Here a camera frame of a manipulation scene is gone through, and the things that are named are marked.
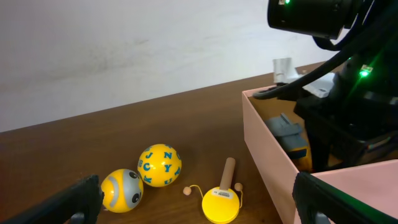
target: white label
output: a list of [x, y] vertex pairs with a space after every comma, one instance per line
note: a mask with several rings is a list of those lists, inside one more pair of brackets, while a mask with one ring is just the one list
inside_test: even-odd
[[232, 199], [234, 197], [234, 194], [232, 192], [229, 192], [227, 190], [220, 190], [220, 189], [211, 190], [211, 194], [214, 196], [219, 196], [219, 197], [228, 198], [228, 199]]

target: yellow string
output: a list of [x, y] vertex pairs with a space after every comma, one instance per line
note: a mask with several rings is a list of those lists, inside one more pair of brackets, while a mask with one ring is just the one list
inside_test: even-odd
[[243, 191], [241, 190], [241, 206], [239, 206], [239, 208], [242, 207], [242, 204], [243, 204]]
[[191, 186], [189, 186], [189, 187], [197, 187], [197, 188], [199, 189], [199, 191], [200, 191], [200, 195], [201, 195], [201, 197], [203, 198], [203, 194], [202, 194], [202, 192], [201, 192], [201, 190], [200, 190], [200, 187], [199, 187], [199, 186], [197, 186], [196, 184], [193, 184], [193, 185], [191, 185]]

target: yellow drum head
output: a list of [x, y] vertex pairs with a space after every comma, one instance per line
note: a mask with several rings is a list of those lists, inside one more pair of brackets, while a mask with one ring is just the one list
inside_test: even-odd
[[231, 189], [220, 190], [215, 187], [207, 191], [201, 206], [212, 223], [229, 223], [238, 216], [239, 198]]

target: wooden handle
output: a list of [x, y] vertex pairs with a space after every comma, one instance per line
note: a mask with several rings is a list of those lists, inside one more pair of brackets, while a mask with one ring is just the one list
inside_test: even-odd
[[231, 188], [232, 176], [234, 175], [235, 159], [228, 158], [225, 162], [223, 176], [221, 178], [220, 189], [228, 190]]

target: cartoon eye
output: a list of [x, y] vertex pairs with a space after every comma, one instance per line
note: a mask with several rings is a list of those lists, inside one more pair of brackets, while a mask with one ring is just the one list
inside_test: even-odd
[[135, 173], [133, 173], [133, 172], [130, 172], [129, 175], [130, 175], [130, 177], [133, 178], [133, 179], [136, 179], [136, 178], [137, 178], [137, 175], [136, 175]]
[[133, 203], [136, 203], [136, 202], [138, 202], [138, 200], [139, 200], [139, 194], [134, 194], [134, 196], [132, 196], [132, 199], [131, 199], [131, 201], [133, 202]]

